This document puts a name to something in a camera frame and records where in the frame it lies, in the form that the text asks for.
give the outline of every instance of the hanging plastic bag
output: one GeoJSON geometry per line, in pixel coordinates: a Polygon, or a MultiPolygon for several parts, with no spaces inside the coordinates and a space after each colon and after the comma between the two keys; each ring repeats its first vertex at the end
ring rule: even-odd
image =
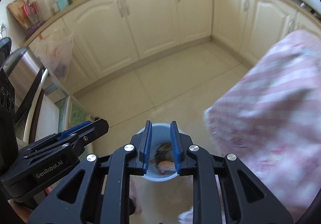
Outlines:
{"type": "Polygon", "coordinates": [[[65,36],[63,31],[54,33],[39,41],[35,55],[59,80],[65,81],[73,54],[73,34],[65,36]]]}

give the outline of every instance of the wooden cutting board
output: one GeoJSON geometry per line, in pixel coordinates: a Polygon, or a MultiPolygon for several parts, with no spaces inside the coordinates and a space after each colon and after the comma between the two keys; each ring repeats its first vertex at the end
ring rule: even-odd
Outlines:
{"type": "Polygon", "coordinates": [[[24,18],[21,14],[21,7],[26,2],[24,0],[16,0],[12,3],[9,3],[7,5],[8,9],[12,13],[12,15],[15,17],[15,19],[18,20],[18,22],[22,25],[22,27],[27,30],[30,28],[33,24],[28,18],[24,18]]]}

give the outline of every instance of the jar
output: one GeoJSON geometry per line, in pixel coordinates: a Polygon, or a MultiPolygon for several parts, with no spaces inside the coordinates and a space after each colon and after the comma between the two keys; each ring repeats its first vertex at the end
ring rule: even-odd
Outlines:
{"type": "Polygon", "coordinates": [[[68,6],[67,0],[51,0],[54,12],[57,13],[68,6]]]}

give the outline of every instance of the kitchen cabinet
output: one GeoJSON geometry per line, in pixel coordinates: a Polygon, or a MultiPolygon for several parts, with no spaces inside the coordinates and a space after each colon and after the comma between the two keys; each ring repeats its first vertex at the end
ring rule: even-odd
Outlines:
{"type": "Polygon", "coordinates": [[[293,30],[296,9],[280,0],[249,0],[240,54],[253,65],[293,30]]]}
{"type": "Polygon", "coordinates": [[[306,17],[303,13],[299,12],[294,25],[294,30],[307,30],[319,38],[321,38],[321,26],[317,26],[311,18],[306,17]]]}
{"type": "Polygon", "coordinates": [[[141,58],[179,44],[175,0],[122,0],[141,58]]]}
{"type": "Polygon", "coordinates": [[[98,78],[138,60],[120,0],[90,0],[63,20],[98,78]]]}
{"type": "Polygon", "coordinates": [[[235,52],[240,51],[249,0],[214,0],[213,36],[235,52]]]}
{"type": "Polygon", "coordinates": [[[211,35],[213,0],[176,0],[181,43],[211,35]]]}
{"type": "MultiPolygon", "coordinates": [[[[69,35],[69,31],[66,28],[62,18],[58,19],[47,27],[44,31],[41,32],[42,37],[47,37],[50,34],[53,34],[55,31],[62,32],[61,35],[69,35]]],[[[40,41],[39,37],[36,37],[29,45],[32,51],[35,51],[38,42],[40,41]]],[[[95,74],[92,69],[88,66],[88,63],[81,54],[78,46],[73,45],[73,55],[69,66],[69,73],[65,82],[62,84],[69,91],[70,94],[79,91],[80,89],[86,87],[87,85],[94,82],[96,79],[95,74]]]]}

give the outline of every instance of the silver screw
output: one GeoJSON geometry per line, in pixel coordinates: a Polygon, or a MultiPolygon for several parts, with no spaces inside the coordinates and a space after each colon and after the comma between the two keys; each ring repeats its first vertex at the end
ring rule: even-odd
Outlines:
{"type": "Polygon", "coordinates": [[[230,160],[230,161],[235,161],[237,159],[236,155],[233,154],[233,153],[229,153],[227,155],[227,159],[230,160]]]}
{"type": "Polygon", "coordinates": [[[191,145],[190,147],[189,147],[189,150],[190,151],[198,151],[200,148],[197,146],[197,145],[191,145]]]}
{"type": "Polygon", "coordinates": [[[95,161],[97,159],[97,156],[94,154],[90,154],[87,156],[87,161],[95,161]]]}
{"type": "Polygon", "coordinates": [[[132,150],[134,150],[134,145],[132,145],[132,144],[127,144],[127,145],[125,145],[125,147],[124,147],[124,150],[125,151],[132,151],[132,150]]]}

